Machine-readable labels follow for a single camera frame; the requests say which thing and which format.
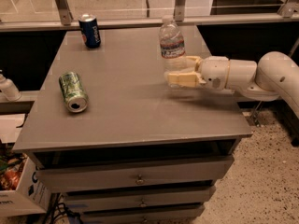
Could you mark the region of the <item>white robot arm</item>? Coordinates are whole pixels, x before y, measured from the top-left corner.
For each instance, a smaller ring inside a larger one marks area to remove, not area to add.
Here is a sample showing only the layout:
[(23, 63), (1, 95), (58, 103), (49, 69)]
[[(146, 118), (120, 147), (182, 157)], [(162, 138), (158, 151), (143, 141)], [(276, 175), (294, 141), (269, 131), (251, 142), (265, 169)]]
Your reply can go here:
[(222, 56), (186, 57), (188, 68), (167, 71), (169, 85), (232, 90), (256, 101), (284, 100), (299, 118), (299, 66), (287, 55), (271, 51), (257, 63)]

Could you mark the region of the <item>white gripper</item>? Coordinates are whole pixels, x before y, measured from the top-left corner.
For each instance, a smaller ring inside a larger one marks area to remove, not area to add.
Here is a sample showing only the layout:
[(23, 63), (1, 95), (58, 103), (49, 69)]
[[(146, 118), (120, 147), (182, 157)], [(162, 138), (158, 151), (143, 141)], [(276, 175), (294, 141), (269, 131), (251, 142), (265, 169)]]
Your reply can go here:
[(195, 88), (201, 85), (206, 89), (219, 91), (225, 88), (229, 71), (228, 58), (210, 56), (203, 60), (200, 56), (187, 56), (186, 64), (186, 70), (192, 72), (165, 74), (165, 79), (170, 86)]

